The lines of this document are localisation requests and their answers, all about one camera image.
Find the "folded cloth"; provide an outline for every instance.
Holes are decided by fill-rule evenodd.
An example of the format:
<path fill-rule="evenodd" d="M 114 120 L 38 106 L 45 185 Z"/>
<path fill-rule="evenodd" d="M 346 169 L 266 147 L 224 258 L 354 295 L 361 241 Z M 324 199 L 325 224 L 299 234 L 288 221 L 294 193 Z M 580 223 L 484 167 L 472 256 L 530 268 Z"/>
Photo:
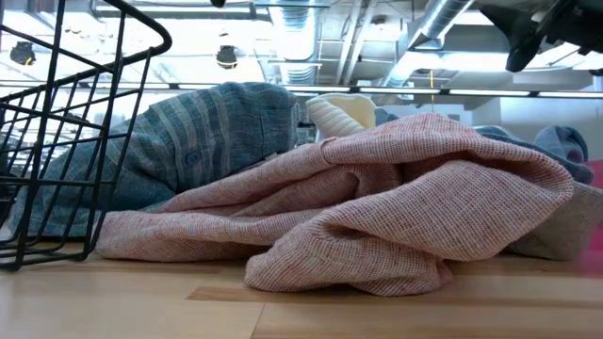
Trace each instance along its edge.
<path fill-rule="evenodd" d="M 296 144 L 299 107 L 296 97 L 282 87 L 227 83 L 212 89 L 178 95 L 152 105 L 137 117 L 108 210 L 139 210 L 154 206 L 199 186 L 224 178 L 263 160 L 284 153 Z M 126 133 L 130 121 L 110 131 Z M 107 142 L 103 179 L 112 180 L 118 170 L 123 138 Z M 65 180 L 86 181 L 94 143 L 77 146 Z M 59 179 L 68 153 L 52 161 L 44 179 Z M 34 200 L 29 233 L 36 234 L 52 204 L 54 186 L 42 186 Z M 57 195 L 43 235 L 62 235 L 74 218 L 71 236 L 86 234 L 91 188 L 86 189 L 76 214 L 80 188 L 64 186 Z M 101 190 L 101 196 L 108 188 Z M 24 212 L 22 189 L 11 211 L 11 229 Z M 106 207 L 106 199 L 98 208 Z"/>
<path fill-rule="evenodd" d="M 581 163 L 576 163 L 576 162 L 572 161 L 571 159 L 568 159 L 565 156 L 565 153 L 559 152 L 559 149 L 557 149 L 555 146 L 556 143 L 546 142 L 546 140 L 547 139 L 550 140 L 550 138 L 546 138 L 543 136 L 550 135 L 550 134 L 543 133 L 543 132 L 546 130 L 549 130 L 549 129 L 554 129 L 554 127 L 556 127 L 556 126 L 548 127 L 547 129 L 543 130 L 539 134 L 539 136 L 541 136 L 541 137 L 537 138 L 538 142 L 536 142 L 535 144 L 523 141 L 519 137 L 512 135 L 505 129 L 502 129 L 498 126 L 480 126 L 480 127 L 475 127 L 475 129 L 476 129 L 476 131 L 478 131 L 478 133 L 480 133 L 484 137 L 488 137 L 488 138 L 491 138 L 494 140 L 509 142 L 514 145 L 526 147 L 526 148 L 538 151 L 540 153 L 546 154 L 547 156 L 555 159 L 557 162 L 562 164 L 565 167 L 565 169 L 568 170 L 572 174 L 572 177 L 574 177 L 574 180 L 576 180 L 579 183 L 583 183 L 583 184 L 587 184 L 587 185 L 590 184 L 593 181 L 594 175 L 593 175 L 593 171 L 588 166 L 583 165 Z M 579 136 L 578 131 L 574 130 L 574 132 L 575 132 L 575 134 L 573 134 L 573 136 L 576 139 L 581 138 Z"/>
<path fill-rule="evenodd" d="M 267 291 L 413 295 L 450 280 L 444 259 L 496 255 L 573 191 L 551 158 L 421 114 L 303 145 L 153 212 L 109 213 L 96 249 L 162 262 L 254 255 L 245 282 Z"/>
<path fill-rule="evenodd" d="M 586 141 L 572 127 L 547 127 L 536 135 L 534 144 L 574 163 L 581 164 L 588 161 Z"/>
<path fill-rule="evenodd" d="M 574 196 L 507 251 L 551 260 L 578 259 L 603 221 L 603 189 L 574 182 Z"/>
<path fill-rule="evenodd" d="M 305 105 L 324 137 L 346 137 L 375 127 L 375 104 L 360 94 L 324 94 Z"/>
<path fill-rule="evenodd" d="M 386 110 L 384 110 L 383 108 L 377 108 L 375 109 L 375 124 L 377 126 L 383 125 L 384 123 L 390 122 L 390 121 L 394 121 L 397 120 L 398 117 L 391 114 L 391 113 L 387 113 Z"/>

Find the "black object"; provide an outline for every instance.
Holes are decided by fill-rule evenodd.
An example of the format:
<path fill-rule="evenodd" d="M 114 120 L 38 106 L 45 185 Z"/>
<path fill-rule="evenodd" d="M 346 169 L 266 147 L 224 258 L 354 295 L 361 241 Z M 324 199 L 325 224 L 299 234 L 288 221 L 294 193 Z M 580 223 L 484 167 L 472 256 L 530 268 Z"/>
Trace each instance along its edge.
<path fill-rule="evenodd" d="M 220 46 L 220 51 L 216 55 L 216 61 L 224 70 L 236 68 L 235 46 Z"/>
<path fill-rule="evenodd" d="M 144 83 L 149 71 L 151 57 L 160 55 L 168 51 L 171 47 L 171 37 L 168 31 L 158 24 L 153 19 L 142 14 L 139 10 L 131 5 L 126 4 L 123 0 L 105 0 L 105 2 L 121 11 L 121 20 L 119 26 L 119 35 L 117 37 L 115 61 L 106 65 L 98 64 L 90 59 L 79 56 L 59 47 L 61 40 L 61 26 L 65 14 L 66 0 L 57 0 L 57 22 L 55 24 L 55 36 L 53 43 L 48 43 L 43 40 L 36 39 L 22 32 L 16 31 L 4 25 L 2 30 L 17 36 L 21 39 L 32 41 L 40 46 L 52 50 L 50 57 L 50 66 L 46 84 L 35 88 L 25 89 L 19 93 L 13 93 L 9 96 L 0 98 L 0 122 L 2 122 L 3 139 L 0 140 L 0 223 L 4 224 L 7 220 L 9 208 L 15 203 L 17 195 L 20 193 L 26 196 L 24 213 L 20 218 L 20 223 L 9 239 L 0 240 L 0 268 L 7 270 L 18 270 L 23 265 L 32 265 L 45 263 L 57 260 L 71 259 L 76 261 L 85 260 L 90 252 L 94 249 L 96 239 L 105 219 L 106 210 L 101 211 L 98 219 L 94 218 L 97 211 L 98 201 L 109 201 L 119 175 L 119 171 L 110 179 L 102 180 L 103 164 L 106 154 L 106 143 L 110 138 L 123 138 L 123 148 L 118 162 L 118 168 L 122 166 L 125 151 L 132 135 L 132 128 L 136 119 L 139 108 L 140 98 L 144 90 Z M 122 54 L 123 31 L 125 29 L 125 18 L 131 16 L 142 24 L 158 33 L 163 42 L 155 47 L 150 47 L 147 50 L 135 53 L 124 57 Z M 74 58 L 78 61 L 91 66 L 87 71 L 77 73 L 66 78 L 55 79 L 57 70 L 58 55 L 64 55 Z M 138 61 L 143 61 L 144 70 L 140 79 L 140 86 L 137 89 L 130 89 L 118 93 L 118 85 L 122 74 L 122 69 L 126 65 L 133 64 Z M 111 76 L 111 88 L 109 94 L 100 99 L 93 99 L 96 85 L 100 76 L 108 73 Z M 78 85 L 79 81 L 91 83 L 88 87 L 90 90 L 88 100 L 85 103 L 72 105 L 72 98 L 75 90 L 85 89 Z M 53 101 L 57 97 L 59 87 L 71 84 L 71 92 L 69 94 L 68 103 L 64 108 L 52 110 Z M 126 95 L 136 94 L 137 100 L 133 108 L 133 113 L 127 133 L 110 135 L 109 125 L 111 122 L 111 113 L 113 104 L 116 98 Z M 24 99 L 33 99 L 31 107 L 24 107 Z M 38 102 L 42 103 L 42 109 L 38 109 Z M 86 120 L 89 114 L 90 107 L 106 102 L 106 115 L 102 124 L 90 123 Z M 83 114 L 74 114 L 73 111 L 77 108 L 83 108 Z M 53 130 L 47 128 L 49 121 L 58 121 L 58 128 L 53 127 Z M 83 137 L 82 131 L 93 129 L 98 130 L 98 137 Z M 37 140 L 31 144 L 27 144 L 24 136 L 26 134 L 36 135 Z M 93 142 L 94 152 L 90 158 L 88 166 L 82 170 L 86 173 L 85 181 L 70 181 L 65 179 L 67 168 L 72 161 L 73 152 L 76 145 Z M 62 156 L 65 156 L 65 166 L 59 178 L 44 178 L 46 169 L 51 159 L 64 151 Z M 40 186 L 51 186 L 55 189 L 49 208 L 44 212 L 44 219 L 41 223 L 40 231 L 36 235 L 31 236 L 29 231 L 29 220 L 31 210 L 36 193 Z M 53 206 L 56 202 L 58 192 L 63 186 L 77 187 L 77 197 L 73 197 L 73 212 L 69 219 L 65 220 L 63 234 L 60 237 L 54 238 L 55 244 L 41 246 L 41 241 L 45 239 L 41 236 L 46 227 L 48 217 L 52 213 Z M 101 196 L 101 186 L 108 187 Z M 78 210 L 82 197 L 86 192 L 91 197 L 88 228 L 84 242 L 80 248 L 70 252 L 59 252 L 68 241 L 68 234 L 73 224 L 73 217 Z"/>
<path fill-rule="evenodd" d="M 511 49 L 507 71 L 519 72 L 538 54 L 544 38 L 580 46 L 579 53 L 603 53 L 603 1 L 559 0 L 543 21 L 534 22 L 533 13 L 498 6 L 483 6 L 481 12 L 509 39 Z"/>
<path fill-rule="evenodd" d="M 20 65 L 33 65 L 36 61 L 33 43 L 29 41 L 18 41 L 17 45 L 10 50 L 10 59 Z"/>

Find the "black wire basket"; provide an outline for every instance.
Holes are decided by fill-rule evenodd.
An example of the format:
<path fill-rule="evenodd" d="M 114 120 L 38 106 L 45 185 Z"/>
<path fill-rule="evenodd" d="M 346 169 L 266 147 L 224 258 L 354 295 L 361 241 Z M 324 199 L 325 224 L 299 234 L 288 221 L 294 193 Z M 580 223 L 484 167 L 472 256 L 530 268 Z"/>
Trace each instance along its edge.
<path fill-rule="evenodd" d="M 121 12 L 115 60 L 105 65 L 60 47 L 66 0 L 58 0 L 57 2 L 57 22 L 52 43 L 2 25 L 2 31 L 51 50 L 45 84 L 34 88 L 26 88 L 21 92 L 0 98 L 0 124 L 2 125 L 2 137 L 0 138 L 2 147 L 0 150 L 0 221 L 3 225 L 0 227 L 0 231 L 5 233 L 5 236 L 0 238 L 0 268 L 2 269 L 18 270 L 24 265 L 64 259 L 83 261 L 94 249 L 108 207 L 108 203 L 99 202 L 109 202 L 115 189 L 139 110 L 151 57 L 160 55 L 171 47 L 170 34 L 156 21 L 122 0 L 105 0 L 105 2 Z M 157 46 L 124 56 L 122 46 L 124 30 L 127 29 L 126 17 L 135 19 L 146 28 L 152 29 L 161 37 L 162 42 Z M 56 80 L 59 56 L 70 57 L 82 62 L 90 66 L 90 69 Z M 136 62 L 144 63 L 139 84 L 134 89 L 119 89 L 124 66 Z M 95 92 L 101 77 L 110 77 L 108 94 L 94 99 L 95 94 L 98 96 Z M 63 92 L 68 90 L 69 99 L 65 106 L 56 108 L 54 101 L 60 90 Z M 88 97 L 86 102 L 73 103 L 73 95 L 77 90 L 90 91 L 86 95 Z M 129 95 L 136 95 L 137 97 L 127 132 L 109 134 L 115 100 Z M 24 103 L 30 102 L 33 102 L 31 106 L 24 105 Z M 106 113 L 102 118 L 102 123 L 89 122 L 90 107 L 98 104 L 103 105 L 103 107 L 106 105 Z M 51 131 L 49 121 L 56 126 L 56 129 Z M 33 135 L 35 139 L 32 138 L 30 142 L 27 142 L 26 135 Z M 106 157 L 107 141 L 111 138 L 122 138 L 123 146 L 118 161 L 118 169 L 107 180 L 106 176 L 103 176 L 103 164 Z M 90 157 L 88 166 L 81 169 L 85 172 L 85 180 L 68 180 L 65 173 L 72 163 L 73 153 L 78 145 L 85 143 L 93 143 L 94 145 L 93 156 Z M 59 154 L 64 159 L 60 176 L 58 178 L 45 177 L 49 164 Z M 32 233 L 32 230 L 30 230 L 32 206 L 41 187 L 46 192 L 51 189 L 52 194 L 48 207 L 42 212 L 44 218 L 40 228 Z M 66 187 L 75 192 L 74 200 L 76 203 L 73 204 L 72 217 L 66 219 L 60 234 L 48 238 L 44 235 L 48 216 L 55 207 L 59 192 Z M 78 239 L 80 241 L 78 245 L 70 245 L 68 250 L 65 250 L 65 245 L 73 240 L 70 237 L 73 216 L 78 213 L 82 197 L 85 194 L 91 201 L 90 205 L 87 206 L 90 215 L 88 216 L 85 234 Z M 15 202 L 19 198 L 24 201 L 23 213 L 14 216 L 15 211 L 13 210 L 11 213 L 11 209 L 14 209 Z M 10 218 L 13 221 L 16 218 L 19 221 L 16 223 L 16 227 L 8 229 Z"/>

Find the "wooden surface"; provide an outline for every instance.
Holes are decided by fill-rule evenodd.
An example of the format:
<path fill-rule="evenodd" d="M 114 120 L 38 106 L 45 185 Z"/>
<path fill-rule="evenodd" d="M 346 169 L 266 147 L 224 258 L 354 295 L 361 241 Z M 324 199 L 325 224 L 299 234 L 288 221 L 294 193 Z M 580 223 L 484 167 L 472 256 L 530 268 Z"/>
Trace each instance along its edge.
<path fill-rule="evenodd" d="M 248 289 L 244 263 L 105 261 L 0 273 L 0 338 L 603 338 L 603 275 L 518 257 L 452 264 L 418 297 Z"/>

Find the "button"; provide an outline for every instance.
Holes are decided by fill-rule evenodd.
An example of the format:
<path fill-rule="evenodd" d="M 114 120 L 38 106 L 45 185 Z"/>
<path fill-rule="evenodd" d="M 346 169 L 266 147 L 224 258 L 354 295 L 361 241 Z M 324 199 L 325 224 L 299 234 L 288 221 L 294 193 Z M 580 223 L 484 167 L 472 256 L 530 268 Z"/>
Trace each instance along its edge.
<path fill-rule="evenodd" d="M 199 151 L 193 151 L 185 157 L 185 163 L 187 165 L 195 165 L 201 161 L 201 153 Z"/>

